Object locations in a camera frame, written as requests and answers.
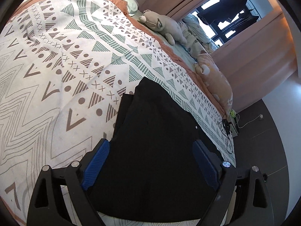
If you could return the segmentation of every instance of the white wall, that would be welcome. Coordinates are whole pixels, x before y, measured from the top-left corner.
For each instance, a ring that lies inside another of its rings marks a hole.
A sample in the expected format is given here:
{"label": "white wall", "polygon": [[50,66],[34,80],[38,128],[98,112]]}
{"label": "white wall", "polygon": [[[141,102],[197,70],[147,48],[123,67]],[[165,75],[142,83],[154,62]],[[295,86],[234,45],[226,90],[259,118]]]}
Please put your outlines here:
{"label": "white wall", "polygon": [[301,79],[295,72],[263,98],[287,157],[290,195],[287,216],[301,196]]}

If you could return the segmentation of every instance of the gray stuffed bear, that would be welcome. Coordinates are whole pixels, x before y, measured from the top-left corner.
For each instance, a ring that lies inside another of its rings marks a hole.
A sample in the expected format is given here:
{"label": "gray stuffed bear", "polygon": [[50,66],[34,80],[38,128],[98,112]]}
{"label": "gray stuffed bear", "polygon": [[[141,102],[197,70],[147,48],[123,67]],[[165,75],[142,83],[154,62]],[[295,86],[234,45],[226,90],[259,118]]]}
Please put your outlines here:
{"label": "gray stuffed bear", "polygon": [[153,31],[159,32],[172,46],[175,45],[175,40],[181,44],[187,43],[178,23],[168,16],[145,10],[139,20]]}

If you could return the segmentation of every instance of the screw head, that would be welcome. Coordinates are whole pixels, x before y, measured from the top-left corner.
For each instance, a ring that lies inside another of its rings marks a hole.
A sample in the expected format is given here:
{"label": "screw head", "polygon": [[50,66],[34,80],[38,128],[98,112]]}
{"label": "screw head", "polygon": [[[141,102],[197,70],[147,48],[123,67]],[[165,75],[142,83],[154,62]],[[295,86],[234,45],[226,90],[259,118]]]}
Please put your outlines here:
{"label": "screw head", "polygon": [[71,163],[71,166],[72,166],[72,167],[78,167],[78,166],[79,166],[79,161],[73,161],[73,162]]}
{"label": "screw head", "polygon": [[48,165],[43,166],[43,167],[42,167],[42,170],[43,170],[44,172],[48,171],[48,170],[49,170],[49,166],[48,166]]}
{"label": "screw head", "polygon": [[252,170],[253,170],[254,172],[258,172],[258,171],[259,171],[259,168],[258,168],[258,166],[252,166]]}
{"label": "screw head", "polygon": [[223,162],[223,166],[224,167],[230,167],[231,166],[231,163],[229,161],[224,161]]}

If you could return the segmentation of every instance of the floor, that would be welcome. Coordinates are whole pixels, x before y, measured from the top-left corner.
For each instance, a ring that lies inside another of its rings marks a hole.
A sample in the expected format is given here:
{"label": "floor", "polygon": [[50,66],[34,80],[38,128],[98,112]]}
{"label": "floor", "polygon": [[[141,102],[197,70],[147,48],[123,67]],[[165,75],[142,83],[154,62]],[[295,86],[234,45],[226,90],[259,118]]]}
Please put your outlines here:
{"label": "floor", "polygon": [[260,114],[259,119],[240,129],[234,138],[234,150],[238,167],[250,168],[257,165],[261,173],[266,173],[266,185],[271,197],[275,226],[280,226],[285,220],[288,198],[289,177],[287,160],[281,138],[267,107],[262,100],[239,113],[239,126]]}

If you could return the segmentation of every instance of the patterned blanket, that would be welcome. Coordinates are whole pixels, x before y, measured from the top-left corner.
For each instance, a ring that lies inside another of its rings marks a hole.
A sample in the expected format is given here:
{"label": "patterned blanket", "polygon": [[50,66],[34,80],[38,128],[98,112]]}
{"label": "patterned blanket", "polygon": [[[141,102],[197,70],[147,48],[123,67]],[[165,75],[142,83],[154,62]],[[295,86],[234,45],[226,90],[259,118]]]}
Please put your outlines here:
{"label": "patterned blanket", "polygon": [[[219,129],[216,108],[109,0],[44,0],[6,25],[0,35],[0,196],[20,224],[43,165],[65,167],[101,138],[110,140],[122,94],[133,94],[144,76],[190,112],[235,165],[234,152],[227,152],[233,140]],[[67,207],[74,211],[70,201]]]}

